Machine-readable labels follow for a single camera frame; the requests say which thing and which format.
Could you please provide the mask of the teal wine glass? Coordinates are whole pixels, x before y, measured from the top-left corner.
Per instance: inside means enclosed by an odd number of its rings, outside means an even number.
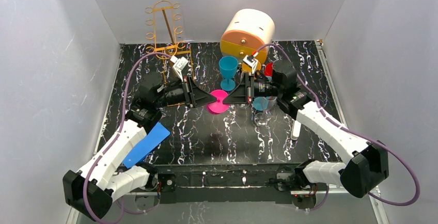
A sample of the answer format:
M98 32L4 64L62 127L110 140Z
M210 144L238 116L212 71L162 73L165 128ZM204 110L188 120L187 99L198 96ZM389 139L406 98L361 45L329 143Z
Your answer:
M252 103L252 107L257 111L268 111L276 102L276 97L256 97Z
M224 78L221 88L224 91L232 91L236 87L234 77L237 73L238 60L233 56L225 56L219 60L220 74Z

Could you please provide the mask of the red plastic wine glass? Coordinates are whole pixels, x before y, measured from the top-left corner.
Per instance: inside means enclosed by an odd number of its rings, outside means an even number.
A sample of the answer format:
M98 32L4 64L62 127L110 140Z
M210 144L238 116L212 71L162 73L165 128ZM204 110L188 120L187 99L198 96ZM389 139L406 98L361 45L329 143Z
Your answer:
M266 66L265 66L264 75L271 77L272 74L273 74L273 63L270 62L270 63L266 64Z

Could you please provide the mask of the magenta plastic wine glass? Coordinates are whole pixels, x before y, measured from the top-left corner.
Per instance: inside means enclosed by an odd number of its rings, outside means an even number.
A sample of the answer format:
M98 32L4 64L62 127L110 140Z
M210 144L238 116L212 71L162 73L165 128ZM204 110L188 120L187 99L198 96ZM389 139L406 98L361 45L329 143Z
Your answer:
M216 100L213 103L207 104L207 110L214 115L224 113L229 107L229 104L223 103L228 93L224 90L217 89L213 90L210 94L216 97Z

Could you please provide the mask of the clear wine glass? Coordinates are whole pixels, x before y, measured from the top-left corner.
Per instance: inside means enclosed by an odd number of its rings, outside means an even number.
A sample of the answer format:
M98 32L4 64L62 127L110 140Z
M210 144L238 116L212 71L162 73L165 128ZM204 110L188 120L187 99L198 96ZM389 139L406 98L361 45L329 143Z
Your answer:
M240 108L247 108L248 106L248 87L249 87L249 72L242 72L241 74L241 82L239 87L241 88L241 99L242 103L239 104Z
M266 126L268 124L269 119L270 119L270 110L271 109L269 109L268 111L257 111L256 110L256 114L254 116L255 124L258 126Z

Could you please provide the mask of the yellow plastic wine glass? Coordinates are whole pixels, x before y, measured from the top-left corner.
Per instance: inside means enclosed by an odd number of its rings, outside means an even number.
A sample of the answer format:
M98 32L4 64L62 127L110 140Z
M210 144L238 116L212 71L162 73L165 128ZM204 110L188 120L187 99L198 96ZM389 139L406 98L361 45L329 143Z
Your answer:
M260 70L261 70L260 62L257 62L257 65L255 67L254 72L253 72L253 65L248 65L248 64L243 62L242 63L242 72L241 72L240 76L242 77L245 72L248 72L250 74L250 76L258 77L259 73L257 73L257 71L260 71Z

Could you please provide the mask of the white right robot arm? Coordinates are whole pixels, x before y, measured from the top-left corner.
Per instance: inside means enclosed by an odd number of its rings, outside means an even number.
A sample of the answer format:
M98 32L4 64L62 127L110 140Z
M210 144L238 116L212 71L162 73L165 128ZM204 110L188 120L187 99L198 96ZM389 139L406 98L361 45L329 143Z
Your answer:
M289 61L273 63L270 80L243 74L238 86L223 100L225 104L248 104L257 97L276 97L279 108L306 126L328 144L341 158L340 163L310 159L294 169L293 184L317 183L342 186L362 198L388 178L388 152L372 142L352 135L338 121L329 122L316 99L298 84L297 71Z

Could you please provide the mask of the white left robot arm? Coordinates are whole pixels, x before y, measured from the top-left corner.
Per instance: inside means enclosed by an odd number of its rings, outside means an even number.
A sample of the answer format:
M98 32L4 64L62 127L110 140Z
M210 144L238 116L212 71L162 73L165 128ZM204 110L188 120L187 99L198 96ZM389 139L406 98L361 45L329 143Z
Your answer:
M190 76L165 84L161 73L144 75L111 141L78 171L69 170L64 175L66 204L93 221L101 221L116 200L152 182L157 171L146 163L136 162L125 172L115 172L131 150L150 135L162 118L161 109L179 103L202 107L216 100Z

